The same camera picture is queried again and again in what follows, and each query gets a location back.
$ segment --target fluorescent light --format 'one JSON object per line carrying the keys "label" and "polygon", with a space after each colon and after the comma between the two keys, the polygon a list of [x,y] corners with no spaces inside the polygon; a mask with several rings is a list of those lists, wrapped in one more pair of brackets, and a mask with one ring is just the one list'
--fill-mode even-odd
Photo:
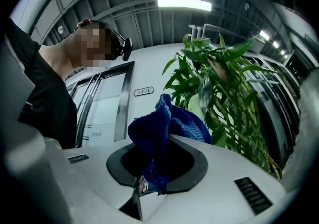
{"label": "fluorescent light", "polygon": [[277,49],[279,47],[279,44],[277,42],[273,42],[273,46]]}
{"label": "fluorescent light", "polygon": [[269,35],[267,35],[264,31],[260,31],[259,33],[262,37],[264,37],[267,41],[269,40]]}
{"label": "fluorescent light", "polygon": [[211,3],[201,0],[158,0],[159,7],[184,7],[211,11]]}

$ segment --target small sign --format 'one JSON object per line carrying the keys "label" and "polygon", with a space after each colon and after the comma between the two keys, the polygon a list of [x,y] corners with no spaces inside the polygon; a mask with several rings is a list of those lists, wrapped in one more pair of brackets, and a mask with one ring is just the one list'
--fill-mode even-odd
{"label": "small sign", "polygon": [[141,89],[137,89],[134,90],[134,96],[140,96],[140,95],[146,95],[146,94],[151,94],[153,93],[154,88],[153,87],[146,87],[146,88],[141,88]]}

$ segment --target person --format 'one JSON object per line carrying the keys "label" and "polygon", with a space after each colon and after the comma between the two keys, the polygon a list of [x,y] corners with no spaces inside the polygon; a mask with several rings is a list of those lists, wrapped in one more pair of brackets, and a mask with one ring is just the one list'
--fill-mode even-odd
{"label": "person", "polygon": [[78,23],[73,33],[53,46],[33,41],[11,19],[5,32],[35,85],[27,101],[32,109],[22,112],[19,121],[37,128],[44,137],[56,139],[63,149],[74,148],[77,108],[64,80],[74,69],[115,60],[120,41],[106,24],[89,19]]}

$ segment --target blue towel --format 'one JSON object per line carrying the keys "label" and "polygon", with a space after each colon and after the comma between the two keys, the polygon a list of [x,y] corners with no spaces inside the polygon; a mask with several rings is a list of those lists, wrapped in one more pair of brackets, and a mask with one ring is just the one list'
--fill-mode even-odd
{"label": "blue towel", "polygon": [[157,191],[163,190],[169,182],[169,177],[163,172],[169,134],[211,143],[204,123],[192,112],[172,105],[169,94],[162,94],[155,104],[155,111],[136,119],[128,128],[132,142],[150,159],[148,166],[142,168],[142,175],[157,187]]}

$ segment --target black slot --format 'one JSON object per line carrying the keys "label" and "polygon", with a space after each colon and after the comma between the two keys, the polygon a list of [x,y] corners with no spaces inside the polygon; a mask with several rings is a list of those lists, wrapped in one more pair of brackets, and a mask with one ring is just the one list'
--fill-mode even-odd
{"label": "black slot", "polygon": [[71,164],[74,164],[74,163],[86,160],[88,158],[89,157],[87,155],[81,154],[81,155],[78,155],[78,156],[69,157],[68,160],[70,161]]}
{"label": "black slot", "polygon": [[269,199],[249,177],[238,179],[234,182],[256,215],[272,205]]}

